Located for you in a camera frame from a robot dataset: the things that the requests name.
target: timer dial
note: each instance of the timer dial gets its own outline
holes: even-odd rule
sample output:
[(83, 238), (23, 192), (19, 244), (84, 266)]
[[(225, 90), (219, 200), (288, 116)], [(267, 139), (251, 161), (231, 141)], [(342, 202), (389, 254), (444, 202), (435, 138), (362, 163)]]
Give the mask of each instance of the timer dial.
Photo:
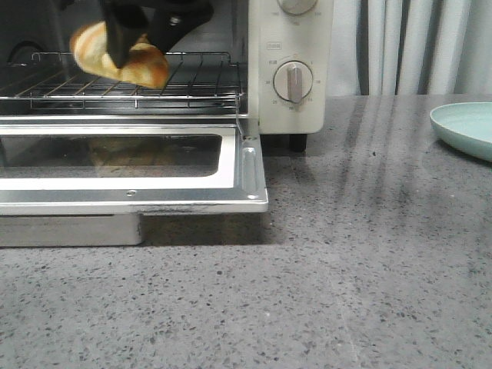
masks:
[(277, 0), (282, 10), (288, 14), (301, 15), (311, 10), (317, 0)]
[(284, 100), (300, 104), (313, 87), (313, 74), (309, 67), (300, 61), (290, 61), (275, 73), (274, 88)]

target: oven dial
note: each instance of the oven dial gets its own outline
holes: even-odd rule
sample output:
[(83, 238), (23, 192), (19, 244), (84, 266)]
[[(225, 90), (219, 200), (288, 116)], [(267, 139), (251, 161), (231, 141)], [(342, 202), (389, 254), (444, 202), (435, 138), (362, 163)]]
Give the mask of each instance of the oven dial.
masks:
[(288, 14), (301, 15), (311, 10), (317, 0), (277, 0), (282, 10)]
[(309, 67), (300, 61), (290, 61), (275, 73), (274, 88), (284, 100), (301, 103), (313, 86), (313, 74)]

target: oven rack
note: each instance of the oven rack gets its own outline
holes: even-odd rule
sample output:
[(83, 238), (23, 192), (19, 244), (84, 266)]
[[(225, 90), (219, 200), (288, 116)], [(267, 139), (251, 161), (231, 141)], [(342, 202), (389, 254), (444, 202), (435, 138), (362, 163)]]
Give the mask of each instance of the oven rack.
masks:
[(227, 52), (170, 52), (167, 85), (145, 88), (84, 73), (70, 53), (36, 52), (32, 65), (0, 85), (2, 101), (28, 101), (31, 110), (234, 109), (245, 95), (238, 63)]

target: plate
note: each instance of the plate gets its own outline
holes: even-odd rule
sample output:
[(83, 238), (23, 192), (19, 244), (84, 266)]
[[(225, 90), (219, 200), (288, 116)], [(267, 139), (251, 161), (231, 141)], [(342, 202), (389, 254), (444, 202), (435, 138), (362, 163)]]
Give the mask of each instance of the plate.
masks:
[(492, 102), (442, 105), (430, 112), (432, 128), (450, 146), (492, 161)]

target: white curtain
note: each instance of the white curtain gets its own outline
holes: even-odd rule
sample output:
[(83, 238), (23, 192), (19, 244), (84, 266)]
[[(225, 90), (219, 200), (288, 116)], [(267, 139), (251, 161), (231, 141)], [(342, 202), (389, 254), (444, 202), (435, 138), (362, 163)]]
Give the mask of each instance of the white curtain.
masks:
[(492, 0), (334, 0), (327, 93), (492, 93)]

